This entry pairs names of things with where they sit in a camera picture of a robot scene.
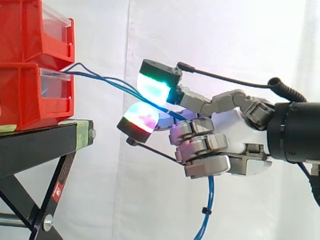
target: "green tape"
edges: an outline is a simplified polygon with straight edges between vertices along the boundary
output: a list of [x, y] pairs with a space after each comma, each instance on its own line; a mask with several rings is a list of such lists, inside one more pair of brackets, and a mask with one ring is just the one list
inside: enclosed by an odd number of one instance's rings
[[73, 123], [76, 123], [76, 150], [79, 150], [88, 146], [89, 122], [86, 120], [67, 120], [60, 122], [60, 125]]
[[2, 125], [0, 126], [0, 133], [9, 133], [14, 132], [17, 128], [17, 125]]

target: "scissor lift stand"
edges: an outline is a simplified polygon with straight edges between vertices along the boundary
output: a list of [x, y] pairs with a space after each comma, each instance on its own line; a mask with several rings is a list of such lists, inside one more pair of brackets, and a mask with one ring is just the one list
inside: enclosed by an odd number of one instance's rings
[[[57, 126], [0, 133], [0, 197], [14, 214], [0, 214], [0, 226], [28, 228], [29, 240], [62, 240], [53, 227], [64, 185], [76, 151], [93, 144], [91, 120], [68, 120]], [[60, 158], [38, 206], [15, 174]]]

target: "led light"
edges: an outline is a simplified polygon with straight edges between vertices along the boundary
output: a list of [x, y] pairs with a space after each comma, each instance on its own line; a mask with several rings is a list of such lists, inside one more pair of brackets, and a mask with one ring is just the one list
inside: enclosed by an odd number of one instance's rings
[[145, 102], [133, 104], [123, 117], [150, 134], [159, 121], [158, 111]]
[[156, 81], [141, 73], [138, 76], [137, 88], [142, 96], [159, 106], [166, 104], [171, 89], [165, 82]]

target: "blue cable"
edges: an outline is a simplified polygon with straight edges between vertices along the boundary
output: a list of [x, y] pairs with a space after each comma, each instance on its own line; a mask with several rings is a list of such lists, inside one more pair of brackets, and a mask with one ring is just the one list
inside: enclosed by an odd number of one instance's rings
[[[75, 68], [76, 66], [82, 66], [88, 73], [85, 73], [85, 72], [81, 72], [81, 71], [70, 71], [71, 69]], [[101, 80], [101, 81], [104, 81], [120, 90], [123, 90], [124, 92], [136, 97], [137, 99], [145, 102], [145, 103], [148, 103], [150, 104], [151, 106], [157, 108], [158, 110], [164, 112], [164, 113], [167, 113], [169, 114], [170, 116], [174, 117], [175, 119], [177, 120], [186, 120], [185, 117], [183, 117], [182, 115], [174, 112], [174, 111], [171, 111], [171, 110], [168, 110], [164, 107], [161, 107], [161, 106], [158, 106], [156, 105], [155, 103], [149, 101], [148, 99], [146, 99], [145, 97], [143, 97], [139, 91], [134, 88], [132, 85], [130, 85], [129, 83], [121, 80], [121, 79], [118, 79], [118, 78], [115, 78], [115, 77], [106, 77], [106, 76], [100, 76], [99, 74], [95, 73], [94, 71], [91, 71], [90, 69], [88, 69], [83, 63], [81, 62], [78, 62], [78, 63], [75, 63], [74, 65], [72, 65], [71, 67], [69, 67], [68, 69], [66, 69], [64, 71], [65, 74], [71, 74], [71, 75], [77, 75], [77, 76], [83, 76], [83, 77], [87, 77], [87, 78], [91, 78], [91, 79], [96, 79], [96, 80]], [[123, 86], [121, 84], [118, 84], [116, 82], [113, 82], [113, 81], [110, 81], [110, 80], [114, 80], [114, 81], [118, 81], [124, 85], [127, 85], [128, 87], [126, 86]], [[208, 196], [208, 203], [207, 203], [207, 209], [208, 211], [211, 211], [212, 210], [212, 207], [213, 207], [213, 203], [214, 203], [214, 194], [215, 194], [215, 187], [214, 187], [214, 177], [213, 176], [209, 176], [208, 177], [208, 182], [209, 182], [209, 196]], [[199, 230], [199, 232], [196, 234], [194, 240], [202, 240], [205, 232], [206, 232], [206, 229], [207, 229], [207, 225], [208, 225], [208, 222], [209, 222], [209, 214], [206, 214], [205, 217], [204, 217], [204, 220], [203, 220], [203, 223], [202, 223], [202, 226]]]
[[[80, 71], [70, 71], [71, 69], [75, 68], [76, 66], [82, 66], [86, 71], [88, 71], [89, 73], [91, 74], [88, 74], [88, 73], [85, 73], [85, 72], [80, 72]], [[104, 82], [107, 82], [108, 84], [120, 89], [120, 90], [123, 90], [124, 92], [138, 98], [139, 100], [145, 102], [145, 103], [148, 103], [150, 104], [151, 106], [159, 109], [160, 111], [164, 112], [164, 113], [167, 113], [169, 114], [170, 116], [174, 117], [175, 119], [179, 120], [179, 121], [182, 121], [182, 120], [186, 120], [185, 117], [183, 117], [182, 115], [174, 112], [174, 111], [171, 111], [171, 110], [168, 110], [164, 107], [161, 107], [161, 106], [158, 106], [156, 105], [155, 103], [149, 101], [148, 99], [146, 99], [145, 97], [143, 97], [139, 91], [134, 88], [132, 85], [130, 85], [129, 83], [121, 80], [121, 79], [118, 79], [118, 78], [115, 78], [115, 77], [105, 77], [105, 76], [100, 76], [99, 74], [91, 71], [90, 69], [88, 69], [84, 64], [82, 64], [81, 62], [78, 62], [78, 63], [75, 63], [74, 65], [72, 65], [71, 67], [69, 67], [67, 70], [64, 71], [65, 74], [72, 74], [72, 75], [78, 75], [78, 76], [83, 76], [83, 77], [87, 77], [87, 78], [91, 78], [91, 79], [97, 79], [97, 80], [101, 80], [101, 81], [104, 81]], [[115, 83], [113, 81], [110, 81], [110, 80], [115, 80], [115, 81], [118, 81], [118, 82], [121, 82], [127, 86], [129, 86], [130, 88], [127, 88], [125, 86], [122, 86], [118, 83]]]
[[[209, 182], [209, 196], [208, 196], [208, 204], [207, 204], [207, 209], [208, 211], [212, 210], [213, 204], [214, 204], [214, 194], [215, 194], [215, 182], [214, 182], [214, 177], [209, 176], [208, 177], [208, 182]], [[209, 222], [209, 214], [206, 214], [202, 223], [202, 226], [199, 230], [199, 232], [196, 234], [194, 240], [201, 240], [206, 232], [207, 225]]]

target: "white fabric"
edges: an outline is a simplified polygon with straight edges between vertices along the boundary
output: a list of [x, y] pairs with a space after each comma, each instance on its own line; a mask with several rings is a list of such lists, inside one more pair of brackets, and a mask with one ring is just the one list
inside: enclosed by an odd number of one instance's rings
[[[46, 0], [76, 24], [76, 58], [100, 74], [136, 84], [142, 59], [265, 84], [278, 76], [317, 97], [320, 62], [318, 0]], [[209, 98], [243, 89], [272, 92], [195, 74], [182, 84]], [[76, 118], [93, 119], [94, 145], [79, 151], [54, 224], [66, 240], [191, 240], [207, 203], [206, 178], [190, 180], [174, 163], [125, 144], [116, 129], [132, 104], [102, 82], [76, 78]], [[147, 142], [169, 155], [168, 133]], [[19, 174], [37, 203], [56, 162]], [[205, 240], [318, 240], [320, 209], [297, 166], [274, 161], [256, 176], [215, 178]], [[0, 228], [0, 239], [24, 240], [24, 229]]]

